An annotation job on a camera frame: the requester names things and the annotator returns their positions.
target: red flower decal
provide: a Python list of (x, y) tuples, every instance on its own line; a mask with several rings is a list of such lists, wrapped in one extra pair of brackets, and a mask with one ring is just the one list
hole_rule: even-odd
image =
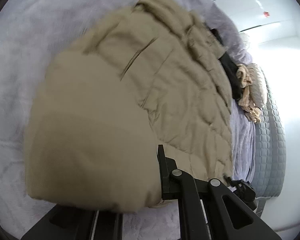
[(270, 13), (268, 13), (268, 12), (263, 12), (263, 15), (265, 16), (265, 17), (269, 17), (270, 16)]

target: striped cloth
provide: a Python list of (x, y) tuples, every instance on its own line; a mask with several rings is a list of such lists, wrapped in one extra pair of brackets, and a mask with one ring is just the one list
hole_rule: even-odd
[(260, 123), (261, 110), (257, 108), (250, 96), (250, 85), (252, 79), (249, 70), (243, 64), (238, 65), (237, 78), (240, 80), (241, 88), (244, 88), (242, 98), (239, 100), (238, 105), (245, 111), (245, 115), (249, 121)]

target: black mechanical device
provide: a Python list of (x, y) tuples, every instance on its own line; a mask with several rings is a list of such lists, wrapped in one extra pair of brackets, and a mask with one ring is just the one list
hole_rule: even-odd
[[(248, 183), (225, 178), (237, 187), (233, 193), (218, 179), (194, 179), (165, 157), (163, 145), (158, 161), (162, 199), (178, 200), (181, 240), (281, 239), (252, 211), (255, 194)], [(56, 205), (21, 240), (122, 240), (122, 222), (122, 214)]]

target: beige garment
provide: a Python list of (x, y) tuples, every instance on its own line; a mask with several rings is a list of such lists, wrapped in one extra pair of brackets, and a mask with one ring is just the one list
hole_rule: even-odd
[(252, 85), (252, 79), (245, 65), (238, 65), (237, 78), (240, 79), (241, 87), (244, 88), (242, 98), (239, 100), (238, 105), (246, 112), (245, 115), (249, 121), (260, 123), (261, 110), (255, 106), (251, 98), (250, 86)]
[(25, 134), (31, 197), (136, 211), (160, 201), (158, 143), (178, 168), (231, 176), (224, 48), (173, 0), (107, 15), (48, 66)]

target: black garment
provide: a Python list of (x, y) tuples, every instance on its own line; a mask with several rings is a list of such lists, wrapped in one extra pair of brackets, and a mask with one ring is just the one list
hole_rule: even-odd
[[(217, 38), (217, 40), (223, 45), (223, 41), (218, 33), (217, 29), (211, 30), (212, 34)], [(240, 80), (237, 78), (237, 65), (231, 60), (228, 53), (223, 54), (223, 56), (219, 59), (223, 69), (226, 72), (226, 75), (230, 81), (231, 89), (232, 89), (232, 98), (236, 101), (239, 101), (242, 97), (243, 88), (240, 87)]]

